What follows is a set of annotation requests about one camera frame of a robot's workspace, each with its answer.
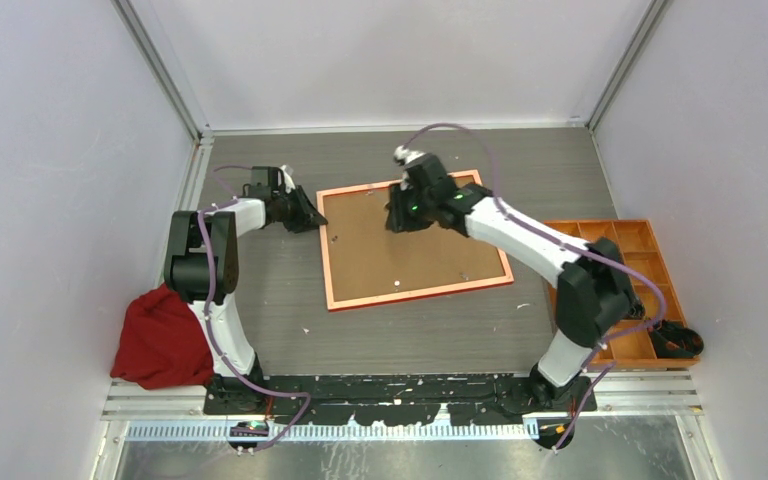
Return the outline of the red picture frame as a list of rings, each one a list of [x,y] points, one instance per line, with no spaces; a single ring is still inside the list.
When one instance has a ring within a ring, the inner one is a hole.
[[[396,180],[320,190],[319,228],[330,312],[510,285],[507,255],[437,225],[409,233],[385,228]]]

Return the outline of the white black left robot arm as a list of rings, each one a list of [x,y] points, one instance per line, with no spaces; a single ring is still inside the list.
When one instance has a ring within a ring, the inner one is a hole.
[[[208,344],[206,413],[253,414],[278,395],[265,385],[235,304],[239,238],[271,224],[298,234],[326,223],[287,165],[251,168],[249,181],[224,204],[173,213],[163,279],[196,316]]]

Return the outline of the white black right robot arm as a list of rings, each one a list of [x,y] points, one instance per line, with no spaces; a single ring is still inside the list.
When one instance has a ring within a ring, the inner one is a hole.
[[[477,183],[458,186],[434,154],[400,146],[394,161],[402,178],[388,189],[387,230],[454,230],[502,250],[554,289],[556,332],[529,382],[537,406],[558,409],[598,343],[640,305],[618,246],[562,234]]]

